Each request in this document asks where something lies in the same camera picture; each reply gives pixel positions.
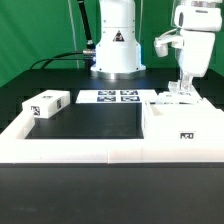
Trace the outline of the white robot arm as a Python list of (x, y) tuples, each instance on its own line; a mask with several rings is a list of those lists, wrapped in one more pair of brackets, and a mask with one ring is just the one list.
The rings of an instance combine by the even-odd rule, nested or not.
[[(223, 0), (174, 0), (172, 29), (154, 40), (158, 56), (175, 49), (180, 78), (169, 86), (178, 92), (193, 89), (192, 80), (205, 75), (215, 33), (221, 30)], [(135, 38), (134, 0), (99, 0), (101, 39), (96, 45), (95, 64), (91, 73), (107, 79), (128, 79), (143, 71), (141, 46)]]

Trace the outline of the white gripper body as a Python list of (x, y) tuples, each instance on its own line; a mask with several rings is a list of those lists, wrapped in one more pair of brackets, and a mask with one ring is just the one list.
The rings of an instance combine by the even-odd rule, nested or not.
[(203, 77), (208, 69), (215, 42), (215, 34), (180, 30), (183, 47), (179, 50), (177, 61), (185, 76)]

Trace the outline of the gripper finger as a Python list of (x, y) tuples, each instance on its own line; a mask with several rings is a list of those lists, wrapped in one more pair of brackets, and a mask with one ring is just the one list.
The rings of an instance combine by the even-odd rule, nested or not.
[(192, 86), (192, 76), (182, 74), (180, 79), (180, 89), (185, 92), (189, 92)]

